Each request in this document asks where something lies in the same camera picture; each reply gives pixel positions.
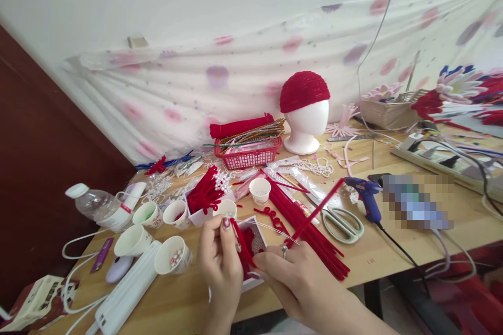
white foam mannequin head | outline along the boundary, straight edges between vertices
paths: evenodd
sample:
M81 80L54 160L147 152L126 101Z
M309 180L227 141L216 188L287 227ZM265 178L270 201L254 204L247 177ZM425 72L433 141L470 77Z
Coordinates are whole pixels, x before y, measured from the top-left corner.
M327 99L285 114L291 128L283 145L290 153L299 155L313 154L320 147L315 136L322 135L329 119L329 101Z

fingernail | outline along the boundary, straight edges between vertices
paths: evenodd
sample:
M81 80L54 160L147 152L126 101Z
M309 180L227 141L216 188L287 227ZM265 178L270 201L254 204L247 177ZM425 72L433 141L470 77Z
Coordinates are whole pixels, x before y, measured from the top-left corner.
M228 217L224 217L222 219L222 225L224 226L225 230L228 230L231 227L231 221L229 220Z

white cloth backdrop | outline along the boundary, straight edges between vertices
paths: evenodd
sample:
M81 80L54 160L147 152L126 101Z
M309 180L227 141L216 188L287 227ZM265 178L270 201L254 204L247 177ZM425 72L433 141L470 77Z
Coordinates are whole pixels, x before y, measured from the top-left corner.
M283 82L314 71L331 92L330 121L359 98L356 68L388 0L357 0L306 12L253 33L162 48L84 53L65 67L100 109L107 135L133 163L179 157L211 141L209 124L280 115ZM503 0L392 0L360 70L361 94L406 83L431 88L444 65L487 63L503 48Z

plastic water bottle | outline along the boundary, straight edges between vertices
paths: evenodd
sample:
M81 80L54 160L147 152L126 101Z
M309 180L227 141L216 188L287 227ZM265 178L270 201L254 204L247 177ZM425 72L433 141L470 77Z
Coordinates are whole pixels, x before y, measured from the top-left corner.
M102 227L120 233L133 223L131 209L108 192L78 183L66 190L65 195L75 199L75 207L81 214Z

wooden door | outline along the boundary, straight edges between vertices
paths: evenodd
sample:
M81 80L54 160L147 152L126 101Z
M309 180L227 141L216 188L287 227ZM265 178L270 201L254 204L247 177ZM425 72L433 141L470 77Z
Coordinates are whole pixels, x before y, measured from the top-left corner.
M115 193L135 169L1 26L0 126L0 305L10 310L26 285L65 276L74 262L63 245L97 229L65 190Z

